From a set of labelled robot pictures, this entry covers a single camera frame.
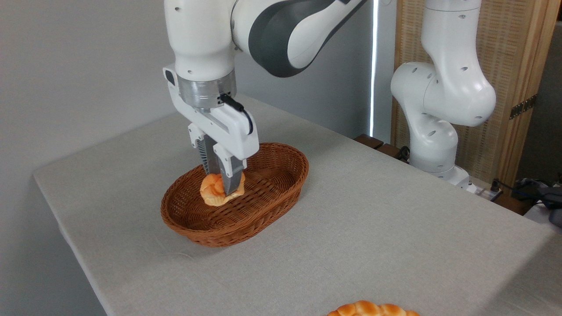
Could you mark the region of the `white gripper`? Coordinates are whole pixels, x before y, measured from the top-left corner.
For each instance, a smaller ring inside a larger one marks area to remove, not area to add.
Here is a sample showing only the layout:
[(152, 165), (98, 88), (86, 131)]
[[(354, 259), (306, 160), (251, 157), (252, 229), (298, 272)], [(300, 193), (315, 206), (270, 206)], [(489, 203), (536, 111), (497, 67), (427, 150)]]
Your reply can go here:
[(250, 123), (255, 121), (252, 117), (248, 120), (243, 112), (223, 103), (208, 112), (187, 104), (180, 97), (179, 77), (174, 66), (164, 67), (163, 74), (168, 80), (175, 108), (192, 122), (188, 126), (191, 146), (198, 150), (205, 172), (221, 173), (225, 195), (233, 194), (241, 183), (245, 168), (243, 159), (259, 150), (257, 128), (249, 133)]

